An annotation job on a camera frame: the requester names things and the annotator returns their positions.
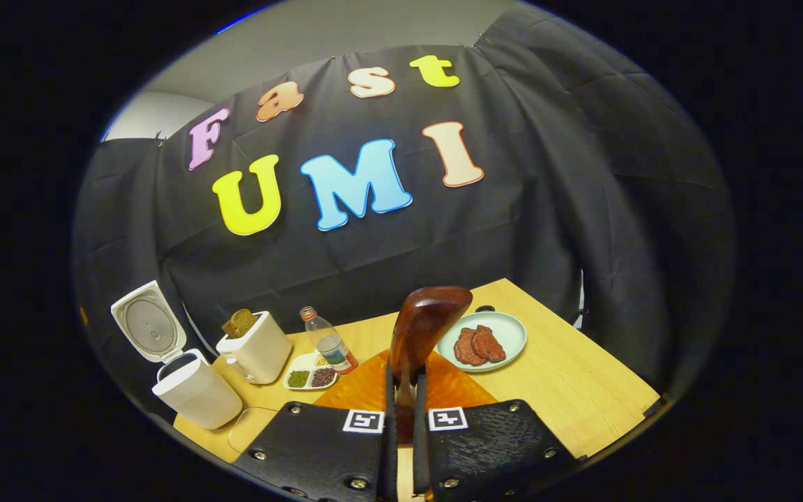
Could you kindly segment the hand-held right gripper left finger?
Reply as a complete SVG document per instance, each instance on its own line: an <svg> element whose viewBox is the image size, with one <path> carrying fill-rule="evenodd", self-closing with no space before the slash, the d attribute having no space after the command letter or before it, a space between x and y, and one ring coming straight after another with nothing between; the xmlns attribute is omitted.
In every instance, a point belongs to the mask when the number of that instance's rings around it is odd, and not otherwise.
<svg viewBox="0 0 803 502"><path fill-rule="evenodd" d="M288 401L234 464L302 502L397 502L388 352L370 357L313 403Z"/></svg>

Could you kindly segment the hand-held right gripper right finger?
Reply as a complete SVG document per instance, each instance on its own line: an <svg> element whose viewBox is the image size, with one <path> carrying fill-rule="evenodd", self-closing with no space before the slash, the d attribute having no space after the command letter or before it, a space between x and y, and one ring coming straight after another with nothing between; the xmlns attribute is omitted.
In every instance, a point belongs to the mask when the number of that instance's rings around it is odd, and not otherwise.
<svg viewBox="0 0 803 502"><path fill-rule="evenodd" d="M413 486L427 502L536 502L581 468L531 404L497 400L437 353L415 387Z"/></svg>

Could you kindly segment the brown wooden spoon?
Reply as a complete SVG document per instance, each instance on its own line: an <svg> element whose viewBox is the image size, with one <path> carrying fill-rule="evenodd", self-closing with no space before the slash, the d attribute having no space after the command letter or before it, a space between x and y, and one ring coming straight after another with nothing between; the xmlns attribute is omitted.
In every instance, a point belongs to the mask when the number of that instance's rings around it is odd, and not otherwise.
<svg viewBox="0 0 803 502"><path fill-rule="evenodd" d="M469 289L437 286L417 289L404 300L393 326L388 355L399 445L410 445L415 431L418 376L430 353L473 301Z"/></svg>

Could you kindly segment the white rice cooker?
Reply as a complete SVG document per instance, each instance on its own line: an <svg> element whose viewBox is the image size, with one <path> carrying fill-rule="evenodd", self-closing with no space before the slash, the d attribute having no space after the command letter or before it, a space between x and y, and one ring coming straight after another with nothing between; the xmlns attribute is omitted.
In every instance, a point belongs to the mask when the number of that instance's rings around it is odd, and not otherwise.
<svg viewBox="0 0 803 502"><path fill-rule="evenodd" d="M198 349L186 349L187 333L156 280L125 294L111 306L112 317L147 361L159 363L153 394L204 429L226 425L241 412L239 394Z"/></svg>

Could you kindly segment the white divided bean dish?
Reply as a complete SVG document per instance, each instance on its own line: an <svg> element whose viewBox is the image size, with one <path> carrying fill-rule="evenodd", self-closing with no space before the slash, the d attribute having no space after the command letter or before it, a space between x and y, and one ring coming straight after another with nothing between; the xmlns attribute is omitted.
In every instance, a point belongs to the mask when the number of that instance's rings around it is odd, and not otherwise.
<svg viewBox="0 0 803 502"><path fill-rule="evenodd" d="M319 351L304 353L293 359L284 375L287 390L326 390L338 380L338 373Z"/></svg>

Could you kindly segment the clear plastic water bottle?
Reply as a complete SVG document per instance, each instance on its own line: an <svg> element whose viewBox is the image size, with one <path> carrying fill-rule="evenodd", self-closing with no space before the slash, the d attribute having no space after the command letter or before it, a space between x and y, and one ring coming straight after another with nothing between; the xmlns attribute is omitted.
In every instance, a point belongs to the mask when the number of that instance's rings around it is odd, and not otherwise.
<svg viewBox="0 0 803 502"><path fill-rule="evenodd" d="M320 317L312 306L300 309L300 318L312 346L337 374L350 374L359 367L359 362L335 327Z"/></svg>

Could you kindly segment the reddish brown meat slice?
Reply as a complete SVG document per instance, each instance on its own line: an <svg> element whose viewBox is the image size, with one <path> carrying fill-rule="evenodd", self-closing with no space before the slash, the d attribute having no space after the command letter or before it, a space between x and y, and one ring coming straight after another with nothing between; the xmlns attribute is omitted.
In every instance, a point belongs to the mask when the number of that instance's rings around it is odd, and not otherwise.
<svg viewBox="0 0 803 502"><path fill-rule="evenodd" d="M454 344L454 356L460 363L470 366L482 366L488 360L478 355L474 350L473 337L477 333L472 328L462 328L458 340Z"/></svg>
<svg viewBox="0 0 803 502"><path fill-rule="evenodd" d="M507 358L503 346L496 339L493 331L484 325L478 325L472 337L472 346L475 355L487 362L497 363Z"/></svg>

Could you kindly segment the clear plastic container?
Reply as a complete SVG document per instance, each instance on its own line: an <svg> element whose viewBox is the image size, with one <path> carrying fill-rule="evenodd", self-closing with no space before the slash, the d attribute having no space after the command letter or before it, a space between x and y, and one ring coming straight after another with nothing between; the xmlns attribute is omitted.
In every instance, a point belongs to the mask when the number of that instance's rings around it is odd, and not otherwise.
<svg viewBox="0 0 803 502"><path fill-rule="evenodd" d="M227 445L237 454L242 454L277 413L278 410L262 406L246 407L230 426L227 432Z"/></svg>

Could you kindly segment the light green plate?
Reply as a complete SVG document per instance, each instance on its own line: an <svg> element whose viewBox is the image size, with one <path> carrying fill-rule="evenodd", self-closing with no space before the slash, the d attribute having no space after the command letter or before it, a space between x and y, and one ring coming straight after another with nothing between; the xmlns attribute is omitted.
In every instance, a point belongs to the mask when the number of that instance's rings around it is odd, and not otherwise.
<svg viewBox="0 0 803 502"><path fill-rule="evenodd" d="M499 362L486 362L483 365L469 365L463 363L454 354L454 346L459 339L460 331L462 328L472 328L475 330L478 326L485 326L493 331L493 335L497 343L503 348L506 353L506 358ZM469 374L484 374L484 372L493 372L499 368L509 365L514 361L517 356L522 352L527 343L527 330L522 322L515 317L511 317L503 312L473 312L472 314L464 315L460 318L452 330L449 330L436 345L436 350L439 355L448 359L453 365L456 365L462 371L469 372Z"/></svg>

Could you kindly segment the white toaster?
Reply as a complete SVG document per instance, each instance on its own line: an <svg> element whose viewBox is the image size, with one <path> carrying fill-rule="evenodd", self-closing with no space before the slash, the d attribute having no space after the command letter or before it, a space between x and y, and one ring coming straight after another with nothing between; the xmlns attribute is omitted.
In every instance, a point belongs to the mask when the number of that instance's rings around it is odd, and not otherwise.
<svg viewBox="0 0 803 502"><path fill-rule="evenodd" d="M293 344L277 324L271 312L255 312L258 322L241 339L217 343L216 349L227 365L254 385L270 384L280 377Z"/></svg>

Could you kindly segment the brown toast slice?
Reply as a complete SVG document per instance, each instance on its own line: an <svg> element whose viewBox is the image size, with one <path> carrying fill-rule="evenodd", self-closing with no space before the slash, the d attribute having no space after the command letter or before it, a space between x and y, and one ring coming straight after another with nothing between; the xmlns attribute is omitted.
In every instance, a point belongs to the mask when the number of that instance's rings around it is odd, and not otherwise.
<svg viewBox="0 0 803 502"><path fill-rule="evenodd" d="M222 325L222 330L229 340L241 339L254 327L258 320L258 314L249 311L249 309L240 309L234 312L229 320Z"/></svg>

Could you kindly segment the black backdrop cloth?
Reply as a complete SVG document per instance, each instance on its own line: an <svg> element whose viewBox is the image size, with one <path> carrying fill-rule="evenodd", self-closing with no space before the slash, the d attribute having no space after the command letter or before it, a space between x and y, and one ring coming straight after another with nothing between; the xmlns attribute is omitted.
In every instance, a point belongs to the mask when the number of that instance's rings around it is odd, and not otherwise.
<svg viewBox="0 0 803 502"><path fill-rule="evenodd" d="M153 364L109 309L155 280L210 355L242 307L300 330L347 324L411 290L504 277L653 390L682 397L732 298L733 207L689 112L614 47L517 4L472 45L335 35L387 26L363 4L182 56L180 128L93 153L71 268L86 343L143 410L170 417Z"/></svg>

